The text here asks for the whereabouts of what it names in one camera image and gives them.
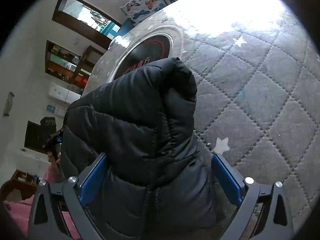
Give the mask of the person's left hand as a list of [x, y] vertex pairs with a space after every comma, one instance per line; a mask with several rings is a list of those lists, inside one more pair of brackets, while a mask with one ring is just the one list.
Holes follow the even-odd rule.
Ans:
[[48, 160], [51, 163], [51, 167], [53, 170], [58, 171], [59, 165], [61, 163], [61, 153], [58, 153], [55, 157], [52, 152], [47, 153]]

